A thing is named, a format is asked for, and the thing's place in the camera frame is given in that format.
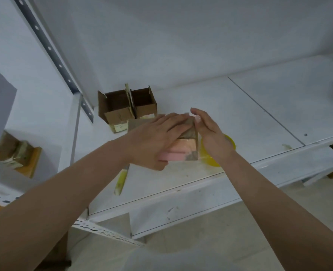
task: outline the person's right hand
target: person's right hand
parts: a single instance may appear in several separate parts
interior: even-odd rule
[[[190,112],[196,115],[195,127],[203,137],[205,150],[217,163],[222,163],[234,151],[232,143],[208,113],[197,108],[191,108]]]

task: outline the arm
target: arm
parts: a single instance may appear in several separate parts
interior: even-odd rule
[[[190,128],[179,125],[187,117],[160,116],[107,142],[2,209],[0,270],[34,270],[126,164],[163,170],[157,155]]]
[[[333,270],[333,232],[233,150],[218,125],[199,109],[196,127],[285,270]]]

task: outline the shelf surface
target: shelf surface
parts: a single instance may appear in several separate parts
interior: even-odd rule
[[[230,78],[305,145],[333,137],[333,59],[314,56]]]
[[[331,167],[333,150],[324,147],[286,157],[259,171],[281,187]],[[225,176],[207,187],[131,211],[132,235],[139,238],[239,201],[240,196]]]
[[[302,146],[228,77],[153,93],[160,114],[185,113],[190,107],[207,111],[221,130],[232,137],[236,150],[250,163]],[[122,134],[112,134],[108,125],[95,116],[94,137],[99,145]],[[130,165],[121,195],[113,194],[115,178],[90,204],[89,214],[114,210],[218,173],[222,173],[221,168],[200,161],[171,162],[162,172]]]

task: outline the floor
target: floor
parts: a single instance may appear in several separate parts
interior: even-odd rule
[[[282,190],[333,230],[333,180]],[[214,251],[242,270],[283,270],[243,202],[194,218],[146,237],[146,249],[171,253],[192,247]],[[68,271],[119,270],[134,247],[72,228]]]

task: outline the lower shelf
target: lower shelf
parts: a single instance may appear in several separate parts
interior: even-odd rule
[[[259,171],[273,184],[282,187],[332,167],[333,150],[325,147],[283,158]],[[240,196],[228,178],[221,178],[207,187],[130,212],[132,238],[143,237],[239,201]]]

